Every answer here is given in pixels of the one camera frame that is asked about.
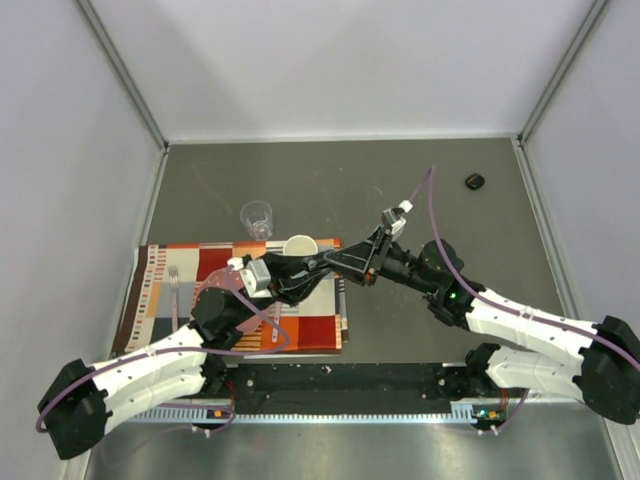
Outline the black taped earbud charging case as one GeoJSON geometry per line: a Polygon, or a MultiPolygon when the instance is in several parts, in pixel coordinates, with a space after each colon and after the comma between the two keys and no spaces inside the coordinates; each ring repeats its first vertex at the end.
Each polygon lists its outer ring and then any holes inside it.
{"type": "Polygon", "coordinates": [[[320,265],[319,259],[315,256],[305,257],[301,263],[307,271],[313,271],[320,265]]]}

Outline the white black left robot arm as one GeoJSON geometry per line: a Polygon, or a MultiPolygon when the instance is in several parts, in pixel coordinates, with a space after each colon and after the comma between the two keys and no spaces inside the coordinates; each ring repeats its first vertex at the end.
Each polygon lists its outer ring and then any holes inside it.
{"type": "Polygon", "coordinates": [[[132,353],[62,367],[37,405],[37,431],[49,436],[59,459],[70,460],[153,407],[220,394],[227,382],[223,358],[234,355],[241,325],[254,317],[268,321],[276,302],[300,304],[331,272],[320,254],[231,259],[220,280],[202,284],[186,325],[132,353]]]}

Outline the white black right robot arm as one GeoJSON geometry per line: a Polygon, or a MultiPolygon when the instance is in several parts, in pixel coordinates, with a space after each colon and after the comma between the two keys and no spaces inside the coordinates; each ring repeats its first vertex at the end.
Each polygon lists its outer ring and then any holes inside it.
{"type": "Polygon", "coordinates": [[[530,389],[579,400],[619,424],[639,417],[639,339],[617,317],[576,320],[503,297],[461,276],[464,264],[444,240],[414,256],[377,229],[320,260],[354,283],[371,286],[383,277],[416,290],[445,325],[504,340],[467,355],[467,384],[478,395],[530,389]]]}

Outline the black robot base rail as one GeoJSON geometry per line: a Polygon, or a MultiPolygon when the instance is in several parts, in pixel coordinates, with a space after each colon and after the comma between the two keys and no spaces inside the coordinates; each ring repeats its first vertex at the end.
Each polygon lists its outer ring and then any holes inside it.
{"type": "Polygon", "coordinates": [[[241,364],[227,374],[241,414],[436,413],[478,395],[464,367],[436,363],[241,364]]]}

